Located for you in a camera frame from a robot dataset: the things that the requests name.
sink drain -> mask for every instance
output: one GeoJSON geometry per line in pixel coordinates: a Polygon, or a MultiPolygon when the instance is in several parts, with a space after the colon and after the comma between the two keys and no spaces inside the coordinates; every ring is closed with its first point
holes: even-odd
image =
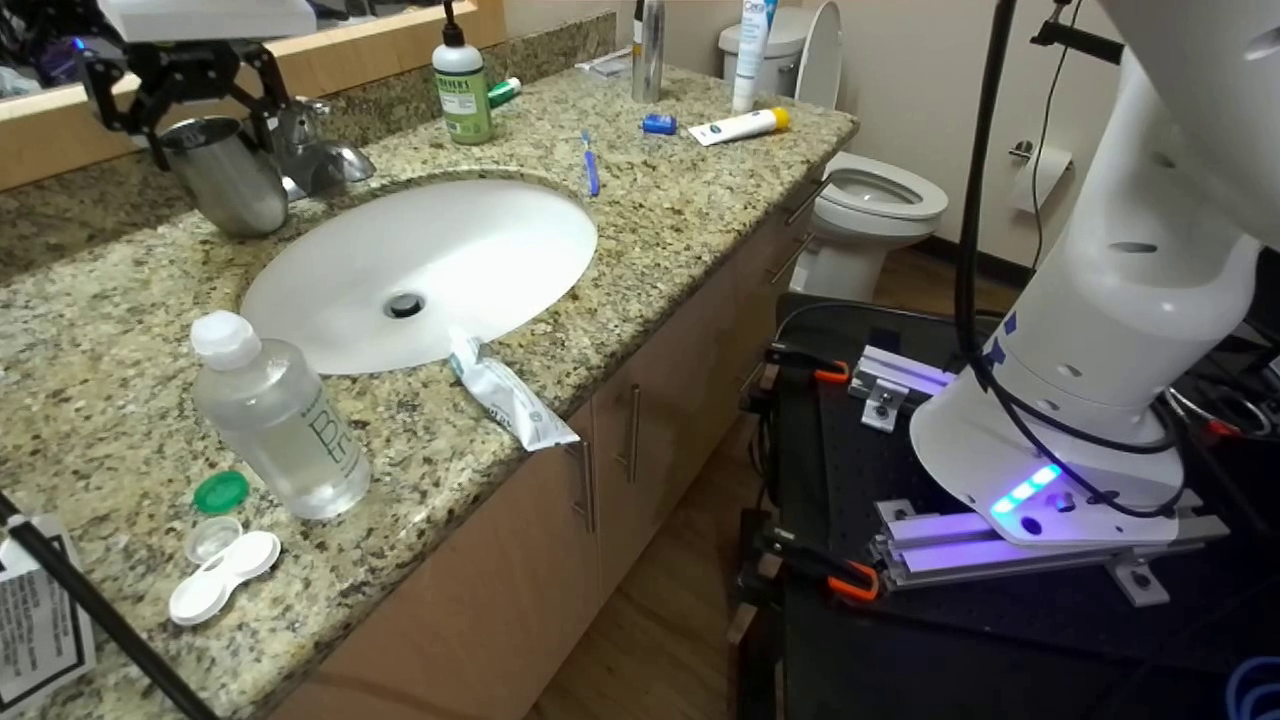
{"type": "Polygon", "coordinates": [[[429,301],[421,295],[421,293],[399,293],[399,295],[392,295],[387,303],[386,303],[386,312],[392,314],[392,318],[408,318],[408,314],[416,314],[416,312],[423,312],[429,309],[429,301]]]}

toothbrush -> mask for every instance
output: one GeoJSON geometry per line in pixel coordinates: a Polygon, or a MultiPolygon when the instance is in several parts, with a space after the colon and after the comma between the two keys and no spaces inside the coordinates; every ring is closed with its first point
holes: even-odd
{"type": "Polygon", "coordinates": [[[598,199],[602,195],[602,165],[598,165],[598,149],[593,149],[593,130],[584,130],[584,186],[598,199]]]}

toilet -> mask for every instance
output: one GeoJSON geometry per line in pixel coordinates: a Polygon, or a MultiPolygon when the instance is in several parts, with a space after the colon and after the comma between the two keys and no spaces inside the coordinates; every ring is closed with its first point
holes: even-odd
{"type": "MultiPolygon", "coordinates": [[[[738,72],[738,29],[722,30],[723,77],[738,72]]],[[[776,7],[755,91],[838,109],[843,77],[841,7],[776,7]]],[[[873,301],[886,254],[929,241],[948,190],[897,165],[841,151],[825,166],[791,293],[873,301]]]]}

granite countertop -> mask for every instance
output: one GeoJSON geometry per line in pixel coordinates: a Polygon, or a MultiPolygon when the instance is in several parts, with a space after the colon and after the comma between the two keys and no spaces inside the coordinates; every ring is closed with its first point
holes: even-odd
{"type": "MultiPolygon", "coordinates": [[[[668,72],[663,87],[659,109],[680,122],[728,109],[708,77],[668,72]]],[[[791,130],[699,149],[643,141],[640,114],[626,81],[563,72],[502,109],[497,142],[452,149],[443,122],[372,142],[376,181],[341,202],[432,174],[533,174],[580,195],[580,130],[593,130],[598,259],[555,309],[488,349],[570,417],[858,127],[843,113],[796,109],[791,130]]],[[[249,715],[317,668],[520,465],[443,364],[328,381],[372,449],[368,500],[337,524],[301,524],[258,493],[246,520],[280,530],[278,573],[197,630],[169,623],[169,592],[190,573],[190,493],[234,465],[193,413],[190,324],[237,309],[249,281],[333,211],[310,202],[252,243],[185,211],[0,286],[5,493],[67,524],[89,581],[220,715],[249,715]]],[[[51,715],[178,715],[123,651],[101,647],[101,668],[66,686],[51,715]]]]}

floor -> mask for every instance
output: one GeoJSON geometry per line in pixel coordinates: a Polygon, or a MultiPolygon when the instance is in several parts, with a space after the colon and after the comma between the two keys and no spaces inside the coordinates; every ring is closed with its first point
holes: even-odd
{"type": "MultiPolygon", "coordinates": [[[[1009,309],[1018,293],[977,286],[977,309],[1009,309]]],[[[948,312],[954,262],[902,253],[875,301],[948,312]]],[[[738,512],[755,500],[749,428],[738,428],[668,528],[603,602],[529,720],[723,720],[731,715],[728,567],[738,512]]]]}

